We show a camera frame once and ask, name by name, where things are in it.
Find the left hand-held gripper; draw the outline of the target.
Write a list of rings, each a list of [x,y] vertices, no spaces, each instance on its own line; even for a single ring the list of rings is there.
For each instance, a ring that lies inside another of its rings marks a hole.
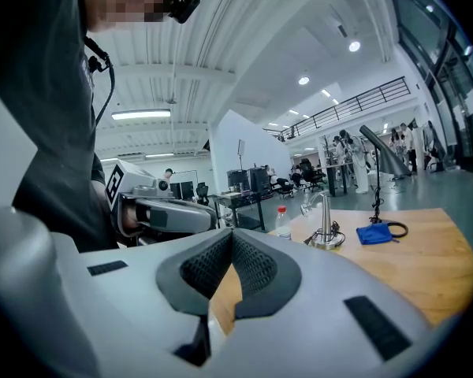
[[[115,230],[126,237],[139,235],[146,228],[156,232],[198,234],[215,228],[217,217],[208,206],[175,199],[169,183],[152,176],[141,167],[119,160],[106,185],[106,200]],[[141,223],[131,233],[121,225],[124,204],[136,206]]]

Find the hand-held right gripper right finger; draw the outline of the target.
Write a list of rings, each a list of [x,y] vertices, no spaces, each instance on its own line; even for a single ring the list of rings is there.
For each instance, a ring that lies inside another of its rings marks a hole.
[[[270,317],[298,291],[302,272],[285,251],[286,241],[247,229],[232,232],[232,264],[240,280],[242,300],[237,320]]]

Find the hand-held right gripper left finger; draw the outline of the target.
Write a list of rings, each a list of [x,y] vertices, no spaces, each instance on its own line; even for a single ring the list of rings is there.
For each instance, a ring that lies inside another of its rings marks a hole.
[[[171,307],[206,316],[209,302],[232,263],[233,230],[212,230],[167,243],[173,253],[157,268],[155,281]]]

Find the person's left hand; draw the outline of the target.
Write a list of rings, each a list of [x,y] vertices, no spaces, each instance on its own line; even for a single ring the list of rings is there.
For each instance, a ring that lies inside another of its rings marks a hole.
[[[137,228],[141,228],[141,223],[136,216],[136,206],[134,204],[124,204],[121,208],[121,225],[126,233],[131,233]]]

